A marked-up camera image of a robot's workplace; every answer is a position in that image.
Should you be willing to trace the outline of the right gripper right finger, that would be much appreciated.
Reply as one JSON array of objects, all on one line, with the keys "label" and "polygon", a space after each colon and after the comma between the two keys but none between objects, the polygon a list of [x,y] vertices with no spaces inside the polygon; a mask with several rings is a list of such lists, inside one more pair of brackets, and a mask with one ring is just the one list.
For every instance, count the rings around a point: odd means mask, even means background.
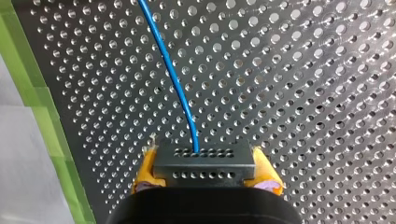
[{"label": "right gripper right finger", "polygon": [[284,191],[284,183],[276,169],[262,152],[261,147],[252,149],[255,162],[254,178],[245,180],[244,185],[249,188],[266,190],[280,196]]}]

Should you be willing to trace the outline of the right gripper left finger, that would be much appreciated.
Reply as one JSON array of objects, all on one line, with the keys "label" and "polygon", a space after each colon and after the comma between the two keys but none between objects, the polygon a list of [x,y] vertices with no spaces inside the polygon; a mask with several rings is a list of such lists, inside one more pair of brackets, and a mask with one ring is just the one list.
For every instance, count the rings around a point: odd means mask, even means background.
[{"label": "right gripper left finger", "polygon": [[144,148],[144,159],[131,187],[132,194],[146,189],[162,188],[166,186],[164,179],[156,178],[153,174],[153,164],[158,147],[158,138],[155,134],[152,134],[149,137],[148,146]]}]

